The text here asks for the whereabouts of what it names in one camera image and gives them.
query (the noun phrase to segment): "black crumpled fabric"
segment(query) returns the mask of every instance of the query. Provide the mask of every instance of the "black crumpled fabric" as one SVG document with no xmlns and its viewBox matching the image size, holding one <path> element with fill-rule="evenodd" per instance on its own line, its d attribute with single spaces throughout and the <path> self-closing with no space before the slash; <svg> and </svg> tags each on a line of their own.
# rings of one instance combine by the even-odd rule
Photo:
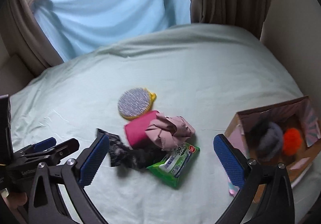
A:
<svg viewBox="0 0 321 224">
<path fill-rule="evenodd" d="M 131 149 L 124 145 L 119 136 L 115 134 L 109 134 L 109 140 L 111 167 L 123 165 L 127 168 L 143 169 L 160 162 L 167 154 L 156 145 L 144 149 Z"/>
</svg>

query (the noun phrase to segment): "blue gripper pad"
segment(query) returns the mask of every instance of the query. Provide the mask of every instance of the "blue gripper pad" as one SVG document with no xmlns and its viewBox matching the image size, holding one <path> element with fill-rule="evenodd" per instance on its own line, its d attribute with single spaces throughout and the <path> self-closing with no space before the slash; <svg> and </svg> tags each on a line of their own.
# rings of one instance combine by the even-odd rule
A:
<svg viewBox="0 0 321 224">
<path fill-rule="evenodd" d="M 81 187 L 91 184 L 108 151 L 109 137 L 104 134 L 79 169 L 78 183 Z"/>
<path fill-rule="evenodd" d="M 57 141 L 55 138 L 51 137 L 49 139 L 46 139 L 42 142 L 38 142 L 33 146 L 34 152 L 41 152 L 47 149 L 50 149 L 51 147 L 54 147 L 56 145 Z"/>
<path fill-rule="evenodd" d="M 244 168 L 240 165 L 231 149 L 223 141 L 222 137 L 216 135 L 213 141 L 214 151 L 218 156 L 224 170 L 229 176 L 232 184 L 242 189 L 245 183 Z"/>
</svg>

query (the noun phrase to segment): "pink fabric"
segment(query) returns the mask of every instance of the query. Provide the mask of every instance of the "pink fabric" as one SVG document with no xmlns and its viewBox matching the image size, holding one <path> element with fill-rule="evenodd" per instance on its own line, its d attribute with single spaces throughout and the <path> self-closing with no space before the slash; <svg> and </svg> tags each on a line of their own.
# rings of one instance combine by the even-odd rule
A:
<svg viewBox="0 0 321 224">
<path fill-rule="evenodd" d="M 163 150 L 171 150 L 190 138 L 195 129 L 183 117 L 166 117 L 163 113 L 158 113 L 145 132 L 157 146 Z"/>
<path fill-rule="evenodd" d="M 156 114 L 158 111 L 149 111 L 125 125 L 125 134 L 132 148 L 144 148 L 150 143 L 145 130 L 150 122 L 156 119 Z"/>
</svg>

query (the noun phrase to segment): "crumpled pink cloth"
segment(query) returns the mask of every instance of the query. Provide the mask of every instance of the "crumpled pink cloth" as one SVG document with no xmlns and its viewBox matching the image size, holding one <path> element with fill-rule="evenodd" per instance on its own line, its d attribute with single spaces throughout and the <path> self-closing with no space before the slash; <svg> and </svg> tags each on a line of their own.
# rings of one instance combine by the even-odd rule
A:
<svg viewBox="0 0 321 224">
<path fill-rule="evenodd" d="M 156 119 L 151 120 L 145 133 L 163 150 L 171 150 L 190 138 L 195 129 L 183 117 L 166 117 L 163 113 L 158 113 Z"/>
</svg>

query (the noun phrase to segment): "red circle label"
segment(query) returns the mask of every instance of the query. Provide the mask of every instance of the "red circle label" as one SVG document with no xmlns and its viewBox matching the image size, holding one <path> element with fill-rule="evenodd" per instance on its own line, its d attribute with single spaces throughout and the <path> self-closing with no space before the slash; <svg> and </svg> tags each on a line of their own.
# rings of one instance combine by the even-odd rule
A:
<svg viewBox="0 0 321 224">
<path fill-rule="evenodd" d="M 195 147 L 192 146 L 192 145 L 190 145 L 190 146 L 189 146 L 189 150 L 190 150 L 191 152 L 195 152 Z"/>
</svg>

